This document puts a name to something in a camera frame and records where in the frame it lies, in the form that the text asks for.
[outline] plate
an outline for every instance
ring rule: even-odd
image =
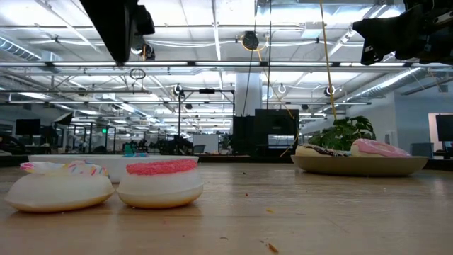
[[[299,168],[313,174],[343,176],[408,176],[421,170],[427,157],[304,157],[291,156]]]

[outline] wood grain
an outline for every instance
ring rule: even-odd
[[[268,244],[279,254],[453,250],[453,173],[377,179],[306,174],[291,164],[198,169],[205,192],[171,210],[130,208],[116,194],[94,208],[47,215],[1,201],[0,254],[272,254]],[[20,176],[0,169],[1,199]]]

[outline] crumb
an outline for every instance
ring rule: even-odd
[[[271,243],[268,243],[268,248],[269,248],[269,250],[271,250],[273,253],[278,253],[277,248],[275,248],[275,246],[273,246]]]

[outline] pink frosted donut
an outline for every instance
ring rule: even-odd
[[[196,159],[130,164],[116,191],[124,203],[137,208],[186,205],[203,192],[196,167]]]
[[[353,157],[410,157],[406,151],[389,144],[368,139],[355,140],[351,146]]]

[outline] computer monitor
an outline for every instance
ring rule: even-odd
[[[439,141],[453,141],[453,115],[436,115],[436,122]]]
[[[16,135],[40,135],[40,119],[17,119]]]

